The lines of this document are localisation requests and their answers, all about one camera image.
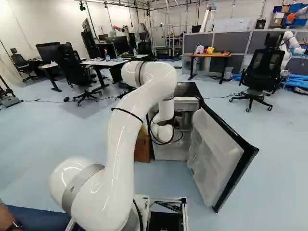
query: light blue floor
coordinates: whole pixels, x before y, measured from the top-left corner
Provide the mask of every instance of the light blue floor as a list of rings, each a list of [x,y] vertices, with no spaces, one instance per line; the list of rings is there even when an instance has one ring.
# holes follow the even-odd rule
[[[181,75],[179,81],[187,81]],[[219,85],[196,80],[204,97],[244,90],[238,82]],[[73,96],[67,83],[57,82],[61,93],[45,80],[14,87],[23,100],[61,101]],[[110,86],[104,97],[121,91]],[[186,196],[191,231],[307,230],[308,208],[308,98],[280,90],[265,99],[267,107],[247,101],[206,103],[260,152],[219,214],[205,207],[184,162],[154,161],[135,164],[135,191],[153,197]],[[61,211],[51,199],[47,178],[56,165],[71,156],[106,162],[106,131],[113,99],[75,103],[25,102],[0,111],[0,197],[4,202]]]

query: desk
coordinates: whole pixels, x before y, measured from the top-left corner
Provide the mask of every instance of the desk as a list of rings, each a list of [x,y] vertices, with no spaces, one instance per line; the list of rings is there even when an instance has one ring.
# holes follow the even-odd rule
[[[191,80],[193,78],[193,61],[195,58],[197,57],[220,57],[223,58],[224,60],[224,65],[223,65],[223,69],[221,71],[221,77],[220,77],[220,81],[219,84],[222,84],[223,81],[223,76],[225,75],[225,69],[227,66],[227,62],[228,62],[228,58],[231,58],[231,53],[227,53],[227,54],[223,54],[221,52],[214,52],[212,54],[189,54],[188,56],[190,56],[192,58],[191,61],[191,76],[188,78],[188,80]]]
[[[136,60],[136,59],[143,59],[150,56],[149,54],[136,54],[134,57],[123,57],[124,60]]]
[[[57,84],[54,81],[54,77],[50,73],[51,69],[57,66],[59,65],[56,62],[52,62],[51,64],[45,64],[45,65],[39,66],[38,69],[43,70],[46,73],[47,78],[50,80],[51,84],[53,85],[53,88],[51,90],[54,90],[56,92],[61,92],[62,90],[58,88]]]
[[[100,90],[100,89],[103,89],[109,85],[106,85],[104,83],[104,80],[103,80],[103,77],[102,77],[102,74],[100,72],[101,69],[108,69],[108,68],[113,68],[113,67],[118,67],[120,68],[121,66],[124,65],[124,63],[128,62],[129,60],[123,60],[121,62],[112,62],[112,61],[108,61],[106,62],[105,60],[104,61],[94,61],[94,60],[89,60],[89,61],[85,61],[85,62],[82,62],[81,65],[92,65],[94,70],[96,71],[96,75],[97,75],[97,78],[101,84],[100,87],[94,89],[94,90]]]

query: gray partition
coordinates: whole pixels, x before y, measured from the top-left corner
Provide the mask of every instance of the gray partition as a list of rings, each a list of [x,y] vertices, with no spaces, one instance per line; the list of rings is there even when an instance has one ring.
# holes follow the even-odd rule
[[[245,53],[250,31],[215,33],[213,47],[217,51],[231,51],[232,53]]]
[[[256,49],[263,49],[264,41],[266,38],[267,33],[269,33],[271,36],[277,36],[284,31],[254,31],[250,40],[249,48],[248,48],[248,54],[253,54]]]
[[[304,42],[304,38],[308,39],[308,31],[307,32],[298,32],[296,35],[296,39],[299,43]]]
[[[292,58],[286,67],[291,74],[308,76],[308,61],[305,58]]]
[[[211,46],[213,34],[187,34],[184,35],[184,53],[193,53],[196,47]]]
[[[232,73],[238,74],[241,70],[243,55],[233,55],[228,59],[227,67],[233,67]],[[223,58],[211,58],[210,72],[221,72],[223,69]]]

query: robotic arm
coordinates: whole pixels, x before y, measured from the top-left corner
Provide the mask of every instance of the robotic arm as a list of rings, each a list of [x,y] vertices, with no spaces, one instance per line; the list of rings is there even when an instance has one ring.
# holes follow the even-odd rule
[[[282,42],[279,46],[279,49],[284,51],[283,62],[282,62],[282,65],[281,65],[282,71],[285,69],[288,62],[292,58],[292,54],[290,52],[288,52],[287,46],[285,45],[285,43],[287,41],[290,42],[290,45],[294,48],[295,53],[297,53],[297,54],[306,54],[307,53],[308,54],[307,49],[301,48],[301,46],[299,45],[299,43],[298,43],[297,39],[295,38],[294,34],[291,31],[286,31],[283,35]]]
[[[289,14],[287,19],[289,21],[293,21],[293,19],[298,18],[300,16],[303,16],[305,14],[308,14],[308,6],[302,8],[302,9],[299,9],[296,13]]]
[[[70,158],[49,179],[56,203],[87,231],[120,231],[125,226],[133,206],[135,142],[142,121],[157,103],[160,112],[152,126],[162,140],[170,132],[169,126],[158,128],[156,123],[173,116],[169,99],[177,84],[175,68],[133,61],[123,66],[121,74],[137,89],[123,97],[111,115],[107,167],[85,158]]]

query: blue bin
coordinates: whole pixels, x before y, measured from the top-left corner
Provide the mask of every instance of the blue bin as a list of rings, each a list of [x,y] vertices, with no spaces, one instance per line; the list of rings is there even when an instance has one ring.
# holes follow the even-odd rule
[[[281,10],[282,10],[282,6],[275,6],[274,10],[273,10],[273,13],[281,12]]]
[[[291,4],[290,8],[289,8],[289,12],[296,12],[296,11],[298,11],[301,8],[303,8],[303,4],[302,3]]]
[[[287,24],[287,22],[288,22],[288,19],[286,19],[286,18],[284,18],[283,20],[282,20],[282,23],[281,23],[281,25],[286,25]]]
[[[293,26],[305,26],[307,22],[306,18],[296,18],[292,21]]]

